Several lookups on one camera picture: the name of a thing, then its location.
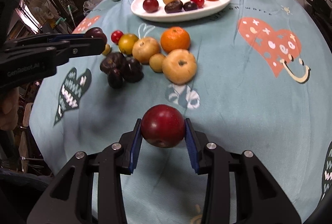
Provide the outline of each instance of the finger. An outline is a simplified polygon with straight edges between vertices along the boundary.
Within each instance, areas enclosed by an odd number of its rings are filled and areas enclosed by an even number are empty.
[[[17,111],[18,105],[16,105],[9,113],[0,116],[0,129],[6,125],[12,126],[12,124],[15,122],[17,124]]]
[[[1,108],[2,108],[2,113],[7,114],[9,113],[14,105],[16,105],[19,101],[19,89],[14,88],[12,89],[2,102]]]
[[[12,120],[12,122],[10,122],[10,123],[4,125],[4,126],[1,127],[0,129],[1,129],[1,130],[4,130],[4,131],[10,131],[10,130],[13,130],[13,129],[16,128],[17,123],[18,123],[18,120],[19,120],[19,117],[18,117],[18,115],[17,115],[17,116],[15,117],[15,119]]]

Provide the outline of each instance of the tablecloth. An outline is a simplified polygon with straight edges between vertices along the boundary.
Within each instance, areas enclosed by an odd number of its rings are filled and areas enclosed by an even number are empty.
[[[198,72],[187,85],[176,86],[144,66],[142,81],[114,90],[99,70],[103,55],[70,59],[44,79],[30,117],[49,167],[57,173],[77,151],[102,151],[150,107],[167,104],[227,151],[252,150],[307,219],[332,179],[331,161],[326,163],[332,157],[326,153],[332,140],[332,54],[301,5],[232,0],[213,16],[165,24],[133,15],[132,1],[103,0],[75,32],[99,26],[111,43],[116,29],[159,40],[166,28],[181,26],[190,34]],[[184,142],[161,149],[143,141],[137,169],[122,176],[128,223],[198,224],[206,180],[192,170]],[[96,187],[95,180],[95,215]],[[232,180],[233,222],[234,187]]]

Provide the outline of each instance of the silver bolt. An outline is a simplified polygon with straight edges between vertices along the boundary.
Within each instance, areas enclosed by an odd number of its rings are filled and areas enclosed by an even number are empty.
[[[112,144],[113,150],[119,150],[120,148],[121,148],[121,144],[119,144],[119,143]]]
[[[85,156],[85,153],[82,152],[82,151],[77,152],[77,153],[75,154],[75,157],[76,157],[77,159],[81,159],[81,158],[83,158],[84,156]]]
[[[252,158],[254,156],[254,153],[251,152],[250,150],[247,150],[247,151],[244,151],[244,155],[247,157],[247,158]]]
[[[208,149],[216,149],[217,148],[217,145],[215,143],[207,143],[206,144],[206,147]]]

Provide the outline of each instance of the plate of fruit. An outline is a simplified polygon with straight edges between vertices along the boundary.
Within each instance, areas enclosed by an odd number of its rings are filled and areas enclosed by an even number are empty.
[[[134,0],[132,12],[148,21],[181,22],[215,14],[231,0]]]

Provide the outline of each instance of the oval plate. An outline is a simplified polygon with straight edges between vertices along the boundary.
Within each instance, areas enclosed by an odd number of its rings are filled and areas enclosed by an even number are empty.
[[[184,11],[182,9],[181,12],[177,13],[166,13],[164,10],[165,4],[163,0],[158,0],[159,2],[159,10],[154,13],[147,13],[143,9],[144,0],[134,0],[131,5],[132,12],[148,21],[154,22],[181,22],[181,21],[190,21],[199,19],[202,17],[210,16],[215,14],[221,10],[223,10],[231,0],[215,0],[209,1],[205,0],[204,6],[194,11]]]

